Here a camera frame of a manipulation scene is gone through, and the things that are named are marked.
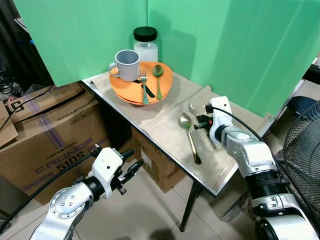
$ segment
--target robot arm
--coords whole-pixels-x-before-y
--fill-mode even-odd
[[[121,195],[126,193],[123,184],[135,175],[143,161],[134,163],[122,176],[121,166],[133,151],[121,155],[110,147],[98,149],[100,153],[88,177],[61,189],[52,197],[45,219],[30,240],[71,240],[76,225],[94,202],[100,197],[108,199],[114,189],[118,189]]]
[[[295,197],[281,179],[269,147],[232,124],[228,98],[215,97],[205,106],[212,113],[210,139],[235,159],[252,196],[252,209],[260,221],[256,224],[257,239],[318,240],[317,233]]]

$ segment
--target green backdrop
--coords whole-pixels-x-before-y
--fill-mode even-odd
[[[15,0],[57,86],[103,73],[159,32],[159,59],[264,116],[276,114],[320,51],[319,0]]]

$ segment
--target table leg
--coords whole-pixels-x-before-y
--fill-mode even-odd
[[[203,190],[203,186],[197,180],[193,180],[188,202],[186,203],[183,218],[180,225],[181,232],[184,232],[186,230],[186,226],[191,215],[192,209],[194,208],[195,202]]]

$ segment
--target floor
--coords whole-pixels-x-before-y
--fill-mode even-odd
[[[305,82],[297,96],[320,100],[320,86]],[[265,140],[276,153],[282,149],[295,117],[289,111],[271,128]],[[221,221],[212,209],[213,199],[203,194],[196,201],[185,232],[179,231],[192,181],[185,177],[164,194],[149,175],[140,169],[126,184],[127,193],[113,192],[85,214],[74,232],[74,240],[251,240],[254,222],[240,212],[229,222]],[[29,239],[46,216],[48,206],[31,202],[15,219],[1,240]]]

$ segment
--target glass jar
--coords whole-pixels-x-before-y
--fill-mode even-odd
[[[133,36],[133,50],[140,55],[140,62],[158,62],[157,30],[141,26],[134,29]]]

